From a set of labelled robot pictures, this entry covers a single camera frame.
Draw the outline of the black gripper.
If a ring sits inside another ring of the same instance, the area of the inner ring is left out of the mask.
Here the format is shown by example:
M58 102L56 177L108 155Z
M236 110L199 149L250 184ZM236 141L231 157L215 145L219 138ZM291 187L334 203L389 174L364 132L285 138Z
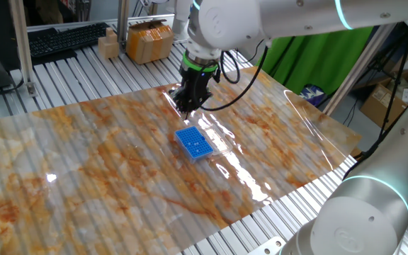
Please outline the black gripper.
M183 119L198 110L212 96L208 89L208 82L214 75L214 71L200 72L191 67L180 67L182 76L180 88L171 89L170 96L173 99L176 110Z

